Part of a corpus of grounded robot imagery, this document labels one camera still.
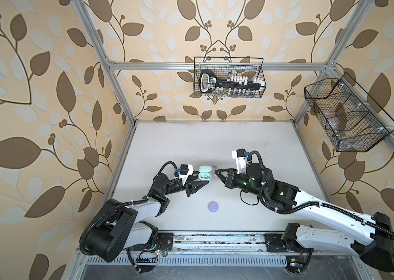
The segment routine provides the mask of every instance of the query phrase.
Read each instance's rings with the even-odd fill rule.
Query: wallpaper
[[[338,67],[355,77],[394,118],[394,1],[375,1]],[[331,202],[369,215],[384,213],[394,230],[394,153],[384,142],[366,153],[334,152],[313,114],[306,114],[299,131]],[[378,278],[394,280],[394,273],[373,271]]]
[[[71,4],[0,0],[0,279],[60,279],[98,210],[128,124],[97,62]]]
[[[324,62],[354,0],[85,0],[113,61]]]
[[[313,71],[265,71],[262,98],[194,94],[193,74],[183,71],[117,71],[138,120],[292,120],[304,100]]]

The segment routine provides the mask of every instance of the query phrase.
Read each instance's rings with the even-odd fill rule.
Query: black wire mesh basket
[[[366,101],[352,91],[356,85]],[[304,98],[337,152],[369,151],[394,131],[394,119],[347,73],[306,86]],[[391,124],[384,125],[382,117]]]
[[[194,57],[194,95],[261,98],[263,58]]]

